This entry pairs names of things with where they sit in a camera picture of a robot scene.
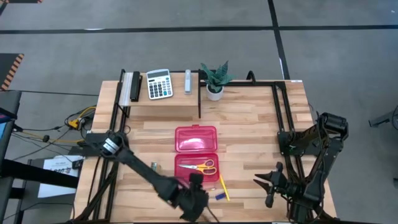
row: blue cap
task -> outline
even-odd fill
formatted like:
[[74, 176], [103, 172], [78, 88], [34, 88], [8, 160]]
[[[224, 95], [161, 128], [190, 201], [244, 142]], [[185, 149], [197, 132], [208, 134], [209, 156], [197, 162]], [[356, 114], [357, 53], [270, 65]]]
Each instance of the blue cap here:
[[226, 197], [225, 192], [223, 192], [222, 194], [216, 195], [216, 200], [220, 200]]

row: red pencil case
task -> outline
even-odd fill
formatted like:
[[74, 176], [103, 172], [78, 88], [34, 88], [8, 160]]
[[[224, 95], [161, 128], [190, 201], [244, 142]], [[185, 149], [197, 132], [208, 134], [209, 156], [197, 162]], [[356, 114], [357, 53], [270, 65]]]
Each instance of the red pencil case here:
[[204, 175], [204, 182], [216, 182], [220, 177], [217, 153], [217, 130], [214, 126], [178, 127], [175, 130], [174, 176], [189, 180], [191, 173], [201, 174], [195, 169], [180, 167], [179, 165], [199, 165], [212, 159], [216, 172]]

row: scissors blade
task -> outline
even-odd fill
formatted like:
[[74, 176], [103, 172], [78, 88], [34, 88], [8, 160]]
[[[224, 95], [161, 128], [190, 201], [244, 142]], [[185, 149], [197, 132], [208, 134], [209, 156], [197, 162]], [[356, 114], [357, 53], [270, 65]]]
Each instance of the scissors blade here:
[[187, 168], [187, 169], [196, 169], [197, 168], [197, 166], [195, 166], [195, 165], [178, 165], [179, 167], [184, 167], [184, 168]]

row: white plant pot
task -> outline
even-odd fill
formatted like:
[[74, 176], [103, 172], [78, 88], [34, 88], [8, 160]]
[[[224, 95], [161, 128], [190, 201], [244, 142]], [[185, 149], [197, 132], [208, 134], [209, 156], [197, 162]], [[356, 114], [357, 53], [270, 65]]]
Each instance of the white plant pot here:
[[206, 86], [206, 90], [207, 90], [207, 98], [209, 98], [209, 100], [211, 101], [218, 101], [221, 99], [221, 97], [223, 96], [224, 93], [224, 87], [222, 87], [221, 91], [219, 93], [212, 93], [209, 90], [209, 85]]

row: concrete floor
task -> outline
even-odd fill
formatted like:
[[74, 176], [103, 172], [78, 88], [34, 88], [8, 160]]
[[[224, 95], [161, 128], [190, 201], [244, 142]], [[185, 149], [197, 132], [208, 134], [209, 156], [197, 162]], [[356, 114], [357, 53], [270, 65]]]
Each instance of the concrete floor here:
[[[398, 24], [398, 2], [393, 0], [274, 4], [280, 26]], [[9, 4], [0, 17], [0, 30], [271, 24], [266, 0], [45, 0]], [[338, 216], [396, 223], [398, 190], [392, 178], [398, 177], [397, 132], [391, 124], [370, 128], [368, 119], [397, 104], [398, 30], [282, 31], [281, 36], [291, 79], [304, 81], [316, 110], [344, 116], [350, 125], [329, 178]], [[25, 54], [14, 90], [98, 94], [101, 82], [116, 79], [121, 68], [185, 70], [226, 60], [239, 78], [248, 70], [257, 79], [282, 78], [273, 31], [0, 35], [0, 51]], [[95, 104], [96, 97], [24, 93], [21, 102], [18, 125], [49, 128]], [[7, 158], [33, 150], [12, 138]], [[54, 153], [43, 151], [31, 158], [50, 156]], [[69, 214], [65, 207], [41, 208], [31, 210], [24, 223], [62, 222]]]

